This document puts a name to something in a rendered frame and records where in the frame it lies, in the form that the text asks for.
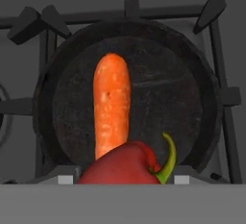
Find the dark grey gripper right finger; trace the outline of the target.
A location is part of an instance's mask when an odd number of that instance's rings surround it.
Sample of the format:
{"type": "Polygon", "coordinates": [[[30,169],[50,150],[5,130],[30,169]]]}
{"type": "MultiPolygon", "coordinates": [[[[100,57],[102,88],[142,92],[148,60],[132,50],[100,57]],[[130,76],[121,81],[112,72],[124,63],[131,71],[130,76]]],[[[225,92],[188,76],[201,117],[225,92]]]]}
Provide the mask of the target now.
{"type": "Polygon", "coordinates": [[[220,175],[201,176],[192,167],[178,165],[172,172],[172,182],[174,185],[205,185],[205,184],[228,184],[229,181],[220,175]]]}

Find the orange carrot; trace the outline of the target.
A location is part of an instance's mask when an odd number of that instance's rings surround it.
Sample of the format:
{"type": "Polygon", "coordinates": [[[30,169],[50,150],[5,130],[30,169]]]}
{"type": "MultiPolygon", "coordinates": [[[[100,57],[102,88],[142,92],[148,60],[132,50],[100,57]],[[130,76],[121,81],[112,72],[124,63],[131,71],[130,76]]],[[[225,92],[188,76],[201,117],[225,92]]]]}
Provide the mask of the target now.
{"type": "Polygon", "coordinates": [[[123,144],[129,134],[131,82],[124,59],[108,53],[93,78],[95,159],[123,144]]]}

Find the grey hob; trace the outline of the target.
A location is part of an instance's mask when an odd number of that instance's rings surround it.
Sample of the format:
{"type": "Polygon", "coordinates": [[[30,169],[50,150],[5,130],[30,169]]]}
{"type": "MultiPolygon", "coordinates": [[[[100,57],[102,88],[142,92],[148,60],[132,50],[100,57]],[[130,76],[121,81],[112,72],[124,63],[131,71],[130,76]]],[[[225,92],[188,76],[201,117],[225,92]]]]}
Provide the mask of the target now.
{"type": "MultiPolygon", "coordinates": [[[[143,8],[204,4],[206,0],[139,0],[143,8]]],[[[246,183],[246,0],[226,0],[227,9],[219,18],[223,53],[230,87],[240,87],[242,105],[234,107],[234,125],[243,182],[246,183]]],[[[0,0],[0,17],[18,16],[25,6],[41,11],[47,5],[54,5],[60,13],[99,12],[122,10],[124,0],[0,0]]],[[[23,45],[14,45],[0,32],[0,82],[12,98],[31,96],[38,74],[38,37],[23,45]]],[[[23,139],[25,145],[34,150],[36,143],[32,131],[31,117],[15,117],[12,135],[1,153],[1,176],[4,178],[30,179],[34,176],[34,154],[26,154],[17,142],[23,139]],[[19,149],[14,168],[10,155],[19,149]]]]}

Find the black round pan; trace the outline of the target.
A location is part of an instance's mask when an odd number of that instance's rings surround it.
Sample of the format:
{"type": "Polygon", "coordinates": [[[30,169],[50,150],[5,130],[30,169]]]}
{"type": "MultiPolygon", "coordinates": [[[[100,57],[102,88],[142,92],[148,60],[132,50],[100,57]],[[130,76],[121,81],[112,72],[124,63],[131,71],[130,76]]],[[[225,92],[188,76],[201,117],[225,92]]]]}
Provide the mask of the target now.
{"type": "Polygon", "coordinates": [[[93,75],[109,52],[122,56],[130,71],[129,138],[146,142],[163,162],[168,147],[161,134],[167,132],[177,162],[203,171],[220,137],[218,81],[187,37],[144,19],[101,21],[79,30],[39,75],[34,128],[51,160],[80,167],[93,162],[93,75]]]}

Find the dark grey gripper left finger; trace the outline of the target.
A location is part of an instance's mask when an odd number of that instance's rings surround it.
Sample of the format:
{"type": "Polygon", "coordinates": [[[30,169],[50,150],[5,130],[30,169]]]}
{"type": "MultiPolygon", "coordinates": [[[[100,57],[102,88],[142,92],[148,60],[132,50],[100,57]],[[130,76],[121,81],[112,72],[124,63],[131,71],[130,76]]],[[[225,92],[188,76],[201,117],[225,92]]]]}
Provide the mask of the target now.
{"type": "Polygon", "coordinates": [[[74,185],[80,175],[81,167],[78,165],[59,165],[47,175],[29,180],[26,185],[74,185]]]}

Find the red bell pepper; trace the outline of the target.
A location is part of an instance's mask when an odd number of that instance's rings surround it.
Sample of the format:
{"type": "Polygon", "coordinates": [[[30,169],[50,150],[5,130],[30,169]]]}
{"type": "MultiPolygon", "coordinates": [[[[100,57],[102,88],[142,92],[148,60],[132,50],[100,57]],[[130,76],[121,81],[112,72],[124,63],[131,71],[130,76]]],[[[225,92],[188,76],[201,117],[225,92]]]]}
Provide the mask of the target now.
{"type": "Polygon", "coordinates": [[[173,139],[162,133],[169,155],[163,166],[153,149],[142,141],[127,142],[94,162],[82,175],[80,184],[162,184],[171,175],[177,158],[173,139]]]}

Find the black hob grate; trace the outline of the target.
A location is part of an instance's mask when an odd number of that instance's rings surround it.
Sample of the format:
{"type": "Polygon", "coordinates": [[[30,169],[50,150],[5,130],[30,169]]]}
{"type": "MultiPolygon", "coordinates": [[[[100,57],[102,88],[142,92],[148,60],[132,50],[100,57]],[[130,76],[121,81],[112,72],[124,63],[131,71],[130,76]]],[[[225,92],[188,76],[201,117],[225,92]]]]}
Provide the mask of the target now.
{"type": "Polygon", "coordinates": [[[232,107],[241,104],[241,95],[238,87],[229,87],[227,84],[219,30],[219,16],[225,9],[225,0],[208,0],[205,5],[152,9],[142,9],[137,0],[126,0],[124,2],[124,9],[121,11],[79,12],[70,14],[61,14],[52,5],[45,7],[42,12],[37,12],[32,7],[26,7],[18,17],[0,18],[0,31],[9,30],[14,24],[20,23],[26,17],[30,17],[31,21],[21,29],[20,41],[25,42],[34,36],[39,36],[39,62],[45,64],[57,47],[57,38],[68,37],[66,30],[70,25],[86,25],[120,16],[138,16],[145,19],[181,19],[194,17],[196,19],[195,26],[193,27],[193,33],[195,35],[205,29],[209,29],[215,75],[219,82],[223,101],[222,125],[229,177],[231,183],[240,184],[242,178],[236,146],[232,107]]]}

